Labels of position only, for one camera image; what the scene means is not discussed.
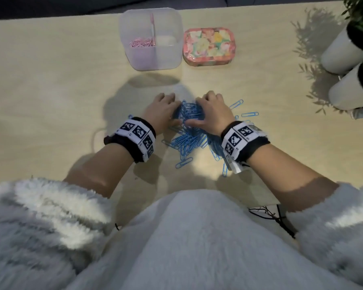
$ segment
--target gray sofa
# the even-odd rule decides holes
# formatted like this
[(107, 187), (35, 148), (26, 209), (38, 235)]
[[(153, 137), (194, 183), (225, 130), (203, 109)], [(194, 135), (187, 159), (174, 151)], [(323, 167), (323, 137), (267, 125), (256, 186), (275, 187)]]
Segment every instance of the gray sofa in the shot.
[(0, 0), (0, 19), (124, 12), (128, 9), (175, 9), (248, 6), (327, 0)]

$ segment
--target white plant pot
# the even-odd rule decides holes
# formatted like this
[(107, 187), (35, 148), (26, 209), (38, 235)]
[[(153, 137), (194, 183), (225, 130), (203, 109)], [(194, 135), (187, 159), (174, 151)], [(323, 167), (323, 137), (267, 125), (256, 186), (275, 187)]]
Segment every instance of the white plant pot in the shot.
[(363, 61), (363, 50), (353, 44), (346, 29), (339, 33), (321, 56), (321, 64), (328, 72), (347, 73)]
[(358, 79), (358, 69), (359, 65), (329, 90), (329, 101), (334, 107), (345, 111), (363, 107), (363, 87)]

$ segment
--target white fuzzy sweater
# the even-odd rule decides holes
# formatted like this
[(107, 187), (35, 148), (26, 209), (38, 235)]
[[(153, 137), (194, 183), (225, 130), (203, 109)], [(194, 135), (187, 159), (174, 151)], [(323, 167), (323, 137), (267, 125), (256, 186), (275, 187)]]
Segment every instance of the white fuzzy sweater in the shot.
[(301, 253), (218, 191), (168, 195), (120, 232), (112, 216), (74, 185), (1, 184), (0, 290), (363, 289), (363, 188), (288, 214)]

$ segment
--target fluffy white sleeve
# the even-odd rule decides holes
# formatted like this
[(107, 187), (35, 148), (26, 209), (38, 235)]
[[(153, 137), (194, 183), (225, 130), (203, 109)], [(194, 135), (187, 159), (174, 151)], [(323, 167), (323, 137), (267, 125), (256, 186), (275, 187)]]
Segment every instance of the fluffy white sleeve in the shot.
[(0, 184), (0, 290), (64, 288), (101, 256), (113, 215), (109, 200), (75, 185)]
[(363, 286), (363, 187), (340, 184), (324, 202), (287, 218), (307, 258)]

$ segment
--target wristband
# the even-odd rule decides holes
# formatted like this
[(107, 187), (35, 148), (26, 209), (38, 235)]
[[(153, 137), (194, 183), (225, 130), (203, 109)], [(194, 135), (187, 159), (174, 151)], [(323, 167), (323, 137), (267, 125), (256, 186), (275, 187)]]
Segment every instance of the wristband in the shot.
[(135, 163), (146, 162), (154, 151), (156, 132), (144, 119), (133, 117), (104, 138), (104, 144), (117, 143), (127, 149)]
[(261, 146), (270, 143), (264, 131), (251, 123), (232, 122), (221, 134), (223, 150), (236, 162), (246, 162)]

